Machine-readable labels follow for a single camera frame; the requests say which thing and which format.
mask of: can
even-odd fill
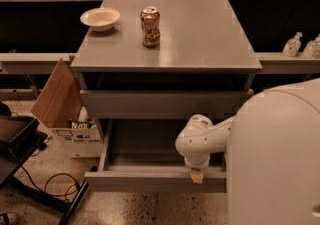
[[[157,8],[148,6],[141,11],[142,43],[156,46],[160,43],[160,13]]]

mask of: concrete floor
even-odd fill
[[[18,115],[32,115],[34,104],[30,91],[0,90],[0,100]],[[51,135],[45,126],[39,130]],[[44,188],[47,180],[57,173],[68,173],[79,182],[92,166],[95,158],[72,159],[54,137],[47,141],[48,147],[35,152],[24,165],[34,182]],[[31,183],[20,169],[16,177],[27,185]],[[73,182],[67,176],[54,178],[47,192],[64,194]],[[21,215],[19,224],[58,224],[62,214],[38,204],[16,192],[10,186],[0,190],[0,212],[14,211]],[[130,224],[227,224],[226,194],[197,193],[121,193],[91,192],[90,186],[70,224],[130,225]]]

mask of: cardboard box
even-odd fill
[[[77,78],[61,59],[52,71],[31,112],[59,139],[71,157],[100,157],[103,140],[97,128],[70,128],[82,107]]]

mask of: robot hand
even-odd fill
[[[210,153],[225,152],[233,117],[217,125],[203,115],[194,115],[176,140],[176,149],[184,156],[194,183],[202,183],[209,166]]]

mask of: plastic bottle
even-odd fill
[[[303,50],[302,55],[310,58],[315,59],[320,53],[320,34],[316,37],[315,40],[309,41],[306,47]]]
[[[283,48],[283,53],[287,56],[293,57],[296,56],[298,53],[298,50],[301,46],[300,37],[302,37],[301,32],[297,32],[297,34],[294,36],[294,38],[290,38],[285,47]]]

